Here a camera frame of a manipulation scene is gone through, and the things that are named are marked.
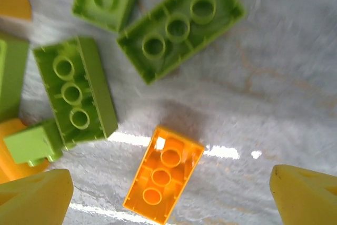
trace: white marble surface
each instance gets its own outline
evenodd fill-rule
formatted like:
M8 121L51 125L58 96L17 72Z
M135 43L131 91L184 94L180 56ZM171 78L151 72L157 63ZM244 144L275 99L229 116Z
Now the white marble surface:
M160 1L137 0L132 21ZM275 164L337 174L337 0L242 2L244 21L152 86L115 34L71 15L72 0L31 0L31 24L0 19L32 47L78 34L100 47L120 128L53 165L75 185L64 224L151 224L122 203L158 124L207 145L170 224L281 224L269 191ZM21 117L52 117L31 53Z

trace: orange lego brick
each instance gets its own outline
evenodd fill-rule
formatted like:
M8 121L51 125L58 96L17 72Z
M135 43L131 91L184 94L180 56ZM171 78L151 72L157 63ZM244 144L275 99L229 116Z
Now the orange lego brick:
M4 137L27 128L20 119L11 119L0 124L0 184L43 172L49 165L46 160L36 167L27 163L16 164L6 147Z
M204 150L201 144L158 126L123 206L166 224Z

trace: yellow plastic piece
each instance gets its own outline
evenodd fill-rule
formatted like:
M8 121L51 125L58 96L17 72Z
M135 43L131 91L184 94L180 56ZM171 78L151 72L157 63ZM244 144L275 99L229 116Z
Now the yellow plastic piece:
M70 173L55 169L0 185L0 223L61 225L73 195Z
M25 129L20 119L11 119L0 124L0 184L43 172L49 165L45 160L36 167L27 163L16 164L6 147L4 137Z
M166 224L204 149L199 143L158 126L123 206Z
M270 190L284 225L337 224L337 177L276 165Z
M0 0L0 16L31 20L31 4L29 0Z

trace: table surface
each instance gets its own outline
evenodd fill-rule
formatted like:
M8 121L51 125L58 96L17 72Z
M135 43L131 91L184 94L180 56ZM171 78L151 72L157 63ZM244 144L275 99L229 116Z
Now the table surface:
M75 187L64 224L152 224L122 203L158 124L206 146L170 224L281 224L269 191L275 164L337 174L337 0L242 0L245 20L151 86L116 34L72 16L73 0L30 1L32 23L0 19L0 29L31 48L94 37L120 122L108 140L53 164ZM160 1L137 0L131 22ZM31 52L20 114L53 116Z

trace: yellow toy piece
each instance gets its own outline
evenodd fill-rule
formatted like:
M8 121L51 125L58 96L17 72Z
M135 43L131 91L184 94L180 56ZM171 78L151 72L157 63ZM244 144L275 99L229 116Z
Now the yellow toy piece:
M49 165L48 160L35 167L30 167L27 163L16 164L14 162L4 142L4 137L26 128L18 118L0 123L0 184L38 174Z
M70 173L55 169L0 185L0 223L61 225L73 195Z
M0 16L31 20L31 4L29 0L0 0Z
M270 190L284 225L337 224L337 177L276 165Z

